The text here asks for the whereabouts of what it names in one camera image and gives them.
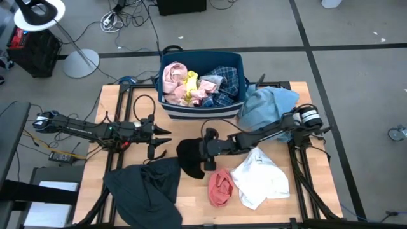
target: laundry basket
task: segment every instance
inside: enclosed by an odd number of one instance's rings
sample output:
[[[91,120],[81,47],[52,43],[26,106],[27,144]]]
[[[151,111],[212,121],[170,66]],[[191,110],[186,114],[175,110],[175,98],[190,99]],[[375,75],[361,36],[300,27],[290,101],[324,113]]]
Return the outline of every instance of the laundry basket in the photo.
[[[239,77],[239,92],[234,98],[235,103],[223,107],[187,107],[173,105],[165,102],[163,93],[163,71],[165,66],[174,61],[184,64],[189,71],[198,73],[199,76],[210,72],[218,66],[235,67]],[[245,99],[247,79],[244,76],[242,57],[229,52],[177,52],[166,54],[162,57],[160,74],[157,80],[158,100],[173,120],[204,120],[209,118],[234,118]]]

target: black metal frame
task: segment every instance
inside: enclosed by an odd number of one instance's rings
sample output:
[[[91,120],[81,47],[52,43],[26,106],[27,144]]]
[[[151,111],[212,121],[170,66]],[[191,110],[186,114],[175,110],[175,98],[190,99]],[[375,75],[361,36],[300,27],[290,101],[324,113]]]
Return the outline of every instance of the black metal frame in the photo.
[[[262,83],[260,86],[265,87],[265,86],[272,86],[272,87],[282,87],[286,88],[288,90],[291,89],[290,87],[290,82],[289,81],[281,81],[281,82],[267,82],[267,83]],[[125,117],[124,121],[128,121],[130,118],[130,113],[132,110],[132,101],[133,101],[133,90],[138,89],[138,88],[155,88],[154,85],[120,85],[120,92],[119,92],[119,97],[118,97],[118,103],[116,106],[116,114],[115,114],[115,120],[118,120],[120,117],[120,111],[121,111],[121,105],[123,103],[123,96],[124,92],[128,91],[128,97],[127,97],[127,105],[126,105],[126,110],[125,110]],[[299,150],[300,152],[300,158],[301,158],[301,164],[303,167],[303,176],[305,178],[305,181],[302,180],[294,175],[294,181],[296,184],[296,190],[297,190],[297,196],[298,196],[298,203],[299,203],[299,208],[300,208],[300,213],[303,222],[302,223],[297,223],[295,218],[289,218],[289,223],[249,223],[249,224],[222,224],[222,225],[183,225],[182,228],[203,228],[203,229],[215,229],[215,228],[292,228],[292,229],[297,229],[297,228],[315,228],[315,229],[326,229],[326,228],[331,228],[331,229],[339,229],[339,228],[359,228],[359,229],[368,229],[368,228],[391,228],[391,229],[398,229],[398,228],[405,228],[406,225],[395,225],[395,224],[384,224],[384,223],[367,223],[367,222],[354,222],[354,221],[346,221],[346,220],[337,220],[337,219],[321,219],[320,213],[319,213],[319,208],[316,203],[315,195],[317,198],[318,195],[314,192],[310,193],[310,202],[311,202],[311,208],[312,208],[312,213],[314,218],[310,219],[308,217],[308,212],[307,212],[307,207],[305,203],[305,197],[303,193],[303,185],[306,185],[306,189],[308,188],[313,190],[314,186],[312,184],[312,177],[311,177],[311,172],[310,172],[310,167],[308,164],[308,158],[306,155],[306,150],[305,148],[300,148],[297,149],[295,148],[291,142],[288,144],[288,150],[289,150],[289,156],[291,159],[291,165],[293,172],[295,167],[298,167],[298,159],[296,156],[296,151]],[[112,163],[113,163],[113,155],[116,152],[110,151],[107,157],[107,163],[106,163],[106,169],[105,173],[109,172],[112,168]],[[124,153],[120,153],[118,157],[118,161],[116,164],[116,168],[120,169],[123,167],[123,159],[124,159]],[[103,184],[102,187],[102,193],[106,193],[105,191],[105,185]],[[104,225],[106,226],[105,223],[103,223],[103,217],[104,217],[104,209],[105,209],[105,203],[99,203],[101,205],[101,208],[99,210],[99,213],[97,215],[97,223],[100,224],[101,226]],[[115,221],[115,216],[116,216],[116,207],[114,204],[114,199],[112,199],[112,204],[111,204],[111,211],[109,215],[109,222],[111,225],[114,225]],[[129,226],[116,226],[114,228],[119,228],[119,229],[127,229],[130,228]]]

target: plaid shirt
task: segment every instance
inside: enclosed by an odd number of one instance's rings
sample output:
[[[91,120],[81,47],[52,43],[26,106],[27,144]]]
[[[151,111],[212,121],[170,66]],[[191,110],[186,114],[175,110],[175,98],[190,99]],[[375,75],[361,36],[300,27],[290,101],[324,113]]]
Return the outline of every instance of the plaid shirt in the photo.
[[[202,106],[229,106],[233,104],[234,100],[230,97],[236,96],[239,93],[239,78],[237,69],[234,67],[219,66],[206,74],[223,76],[224,80],[219,88],[219,93],[212,94],[202,101]]]

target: wooden table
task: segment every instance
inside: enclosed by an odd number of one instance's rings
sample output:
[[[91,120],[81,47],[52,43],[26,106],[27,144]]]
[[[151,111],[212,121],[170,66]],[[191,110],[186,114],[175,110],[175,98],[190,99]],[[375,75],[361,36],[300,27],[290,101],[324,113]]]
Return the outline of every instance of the wooden table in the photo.
[[[298,92],[300,95],[297,105],[311,103],[307,83],[290,82],[290,85],[291,90]],[[106,111],[109,112],[110,119],[114,119],[118,91],[118,85],[103,86],[95,120],[96,123],[103,120]],[[133,100],[142,94],[148,94],[156,100],[155,123],[159,127],[172,132],[172,134],[168,136],[172,138],[172,141],[159,146],[156,150],[156,156],[162,153],[165,149],[167,150],[167,157],[177,156],[176,147],[181,140],[200,137],[202,121],[172,121],[158,103],[157,92],[154,89],[134,90]],[[125,95],[122,102],[123,107],[121,108],[120,120],[124,119],[126,98],[127,96]],[[152,103],[148,98],[143,97],[137,101],[136,112],[138,117],[147,117],[152,111]],[[131,114],[130,121],[134,120],[135,117]],[[220,138],[223,139],[225,139],[226,135],[237,132],[237,130],[231,125],[221,121],[210,121],[206,124],[206,127],[216,128],[219,132]],[[312,143],[314,146],[324,149],[321,141],[312,139]],[[95,147],[95,144],[91,144],[89,151],[95,149]],[[288,177],[291,196],[284,199],[265,200],[254,211],[242,205],[238,197],[238,190],[235,189],[233,191],[233,196],[226,207],[215,208],[210,205],[207,194],[207,183],[211,172],[206,172],[205,178],[199,180],[193,179],[181,171],[181,181],[178,187],[176,207],[183,216],[184,225],[284,223],[289,222],[289,218],[296,218],[297,221],[302,220],[287,144],[279,143],[277,141],[267,141],[260,143],[259,147]],[[227,168],[228,170],[236,168],[243,162],[246,156],[246,154],[237,156],[217,156],[217,167],[219,169]],[[123,167],[133,164],[141,164],[146,158],[147,145],[133,144],[125,152]],[[337,216],[342,216],[340,203],[336,194],[326,155],[321,151],[309,148],[307,149],[307,158],[315,191]],[[86,163],[81,189],[79,191],[78,204],[76,205],[74,223],[83,219],[98,199],[102,189],[102,178],[106,168],[106,160],[107,152],[101,151]],[[116,161],[117,155],[113,158],[113,167],[116,166]],[[303,190],[305,193],[307,212],[309,217],[312,218],[308,193],[305,189]],[[106,202],[104,214],[105,222],[108,221],[110,206],[111,196]],[[124,222],[117,213],[114,224],[116,226],[127,226],[126,222]]]

